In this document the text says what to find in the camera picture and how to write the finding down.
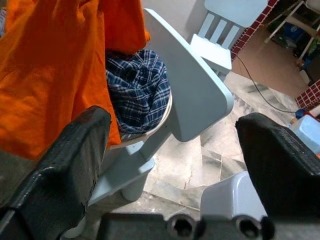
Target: plaid shirt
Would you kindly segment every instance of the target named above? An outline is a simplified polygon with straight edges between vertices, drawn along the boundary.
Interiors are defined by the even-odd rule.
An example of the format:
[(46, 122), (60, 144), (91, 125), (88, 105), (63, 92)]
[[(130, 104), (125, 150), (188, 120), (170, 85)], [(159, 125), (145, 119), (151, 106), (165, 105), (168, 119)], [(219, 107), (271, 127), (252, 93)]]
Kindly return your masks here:
[(152, 50), (121, 58), (107, 52), (106, 78), (119, 131), (144, 134), (161, 121), (170, 95), (167, 68)]

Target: floor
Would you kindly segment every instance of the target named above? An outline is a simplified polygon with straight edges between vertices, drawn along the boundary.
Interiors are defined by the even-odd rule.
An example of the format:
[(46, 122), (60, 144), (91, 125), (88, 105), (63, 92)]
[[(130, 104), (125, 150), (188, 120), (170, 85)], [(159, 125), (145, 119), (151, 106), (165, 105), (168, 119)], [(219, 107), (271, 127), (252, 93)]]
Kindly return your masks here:
[[(256, 82), (296, 98), (308, 88), (299, 75), (297, 59), (291, 51), (273, 41), (265, 44), (264, 40), (268, 36), (265, 28), (258, 29), (238, 57)], [(232, 71), (249, 78), (246, 69), (237, 58), (233, 61)]]
[[(96, 239), (101, 216), (107, 212), (160, 213), (166, 219), (184, 213), (199, 219), (204, 189), (246, 170), (234, 127), (237, 119), (259, 112), (287, 126), (294, 118), (292, 113), (270, 107), (250, 79), (231, 72), (224, 83), (234, 96), (232, 112), (192, 141), (182, 143), (173, 136), (169, 137), (154, 156), (156, 167), (147, 178), (141, 198), (128, 202), (117, 192), (90, 206), (85, 231), (77, 240)], [(298, 109), (293, 98), (262, 84), (257, 86), (277, 108), (285, 111)]]

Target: wall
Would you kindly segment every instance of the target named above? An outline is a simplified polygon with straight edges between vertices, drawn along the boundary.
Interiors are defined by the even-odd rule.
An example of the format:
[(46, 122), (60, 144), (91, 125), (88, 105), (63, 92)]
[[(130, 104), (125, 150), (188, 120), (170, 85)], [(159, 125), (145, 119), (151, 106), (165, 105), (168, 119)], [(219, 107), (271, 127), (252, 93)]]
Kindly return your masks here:
[(187, 42), (198, 33), (207, 10), (205, 0), (142, 0), (144, 8), (155, 10)]

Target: black cable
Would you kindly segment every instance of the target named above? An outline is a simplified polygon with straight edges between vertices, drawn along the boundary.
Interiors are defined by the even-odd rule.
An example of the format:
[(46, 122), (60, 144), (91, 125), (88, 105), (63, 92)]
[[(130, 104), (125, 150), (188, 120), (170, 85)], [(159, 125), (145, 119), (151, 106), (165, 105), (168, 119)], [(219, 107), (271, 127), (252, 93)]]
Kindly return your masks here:
[(294, 113), (296, 113), (295, 111), (286, 111), (286, 110), (281, 110), (281, 109), (279, 109), (279, 108), (277, 108), (276, 106), (273, 106), (270, 102), (268, 102), (267, 101), (267, 99), (262, 95), (262, 93), (260, 92), (260, 90), (259, 90), (259, 88), (258, 88), (258, 86), (257, 86), (257, 84), (255, 83), (255, 81), (253, 80), (253, 78), (252, 78), (252, 76), (251, 76), (251, 74), (250, 74), (250, 72), (249, 72), (249, 70), (248, 70), (248, 68), (246, 67), (246, 65), (244, 64), (244, 62), (241, 60), (241, 58), (240, 57), (238, 57), (238, 56), (236, 56), (239, 60), (240, 60), (240, 62), (242, 63), (242, 65), (244, 66), (244, 68), (245, 68), (245, 70), (246, 70), (246, 72), (248, 73), (248, 75), (249, 75), (249, 77), (250, 77), (250, 79), (251, 79), (251, 81), (253, 82), (253, 84), (254, 84), (254, 86), (255, 86), (255, 88), (257, 89), (257, 91), (260, 93), (260, 95), (261, 95), (261, 97), (266, 101), (266, 103), (267, 104), (269, 104), (271, 107), (273, 107), (274, 109), (276, 109), (276, 110), (278, 110), (278, 111), (280, 111), (280, 112), (283, 112), (283, 113), (289, 113), (289, 114), (294, 114)]

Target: white furniture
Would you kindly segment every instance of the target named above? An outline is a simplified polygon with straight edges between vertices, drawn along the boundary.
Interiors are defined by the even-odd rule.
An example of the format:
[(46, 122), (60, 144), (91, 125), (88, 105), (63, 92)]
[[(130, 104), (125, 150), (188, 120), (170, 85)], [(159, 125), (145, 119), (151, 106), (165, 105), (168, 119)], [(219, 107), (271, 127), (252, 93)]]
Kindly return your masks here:
[(311, 26), (305, 24), (304, 22), (298, 20), (297, 18), (294, 17), (295, 12), (302, 6), (305, 5), (308, 9), (314, 11), (317, 14), (320, 14), (320, 1), (319, 0), (301, 0), (301, 1), (297, 1), (294, 4), (292, 4), (288, 9), (286, 9), (285, 11), (283, 11), (280, 15), (278, 15), (276, 18), (274, 18), (272, 21), (270, 21), (268, 23), (268, 25), (272, 24), (274, 21), (278, 20), (281, 16), (285, 15), (288, 11), (290, 11), (287, 15), (287, 17), (280, 23), (280, 25), (273, 31), (273, 33), (270, 34), (270, 36), (264, 40), (264, 43), (268, 43), (270, 41), (270, 39), (282, 28), (282, 26), (285, 23), (290, 23), (293, 25), (298, 26), (299, 28), (302, 28), (306, 33), (308, 33), (311, 36), (310, 41), (308, 42), (308, 44), (306, 45), (305, 49), (303, 50), (301, 56), (299, 57), (299, 59), (301, 60), (304, 55), (306, 54), (306, 52), (308, 51), (311, 43), (313, 42), (313, 40), (315, 39), (315, 37), (318, 34), (318, 31), (320, 30), (320, 23), (317, 26), (316, 29), (313, 28), (313, 25), (315, 25), (319, 20), (320, 17), (318, 17), (312, 24)]
[(320, 122), (305, 115), (293, 123), (290, 129), (314, 154), (320, 154)]
[(201, 196), (201, 216), (247, 215), (260, 221), (267, 216), (249, 173), (240, 172), (206, 188)]
[[(151, 48), (167, 67), (172, 108), (166, 121), (145, 142), (106, 151), (88, 205), (118, 190), (127, 200), (137, 200), (155, 166), (152, 157), (170, 134), (181, 142), (192, 140), (227, 116), (234, 105), (231, 92), (177, 31), (151, 9), (144, 9), (144, 18)], [(67, 231), (66, 236), (80, 234), (81, 227)]]
[(205, 0), (208, 14), (190, 45), (222, 81), (232, 69), (230, 49), (267, 4), (267, 0)]

